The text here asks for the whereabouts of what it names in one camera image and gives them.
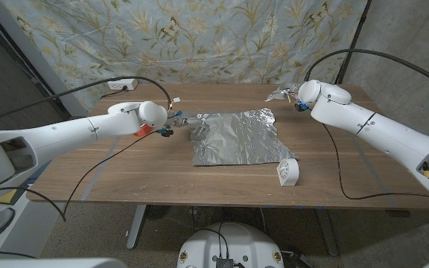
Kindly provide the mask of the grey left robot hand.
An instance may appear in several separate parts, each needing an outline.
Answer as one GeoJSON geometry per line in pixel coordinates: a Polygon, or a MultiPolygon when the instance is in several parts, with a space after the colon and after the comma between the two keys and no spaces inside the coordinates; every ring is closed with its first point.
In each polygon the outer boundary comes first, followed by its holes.
{"type": "Polygon", "coordinates": [[[166,127],[190,127],[196,129],[202,125],[202,120],[198,117],[196,112],[170,111],[168,113],[167,121],[165,122],[166,127]]]}

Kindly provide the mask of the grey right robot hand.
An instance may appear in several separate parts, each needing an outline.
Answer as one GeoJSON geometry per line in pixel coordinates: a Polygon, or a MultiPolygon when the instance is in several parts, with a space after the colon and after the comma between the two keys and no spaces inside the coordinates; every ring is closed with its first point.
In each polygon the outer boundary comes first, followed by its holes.
{"type": "Polygon", "coordinates": [[[273,100],[288,100],[292,103],[298,112],[306,110],[306,106],[299,98],[299,89],[301,83],[286,82],[279,85],[272,93],[270,93],[265,102],[273,100]]]}

